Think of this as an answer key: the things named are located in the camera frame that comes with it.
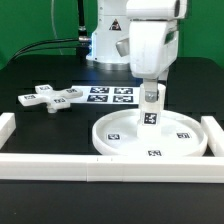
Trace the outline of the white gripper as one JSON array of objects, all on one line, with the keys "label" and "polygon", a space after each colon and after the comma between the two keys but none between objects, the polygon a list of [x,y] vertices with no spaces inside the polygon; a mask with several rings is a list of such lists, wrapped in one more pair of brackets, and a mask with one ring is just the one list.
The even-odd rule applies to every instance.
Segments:
[{"label": "white gripper", "polygon": [[158,100],[156,79],[176,60],[178,39],[176,20],[133,20],[129,26],[129,36],[116,43],[120,56],[129,57],[132,75],[144,78],[146,102]]}]

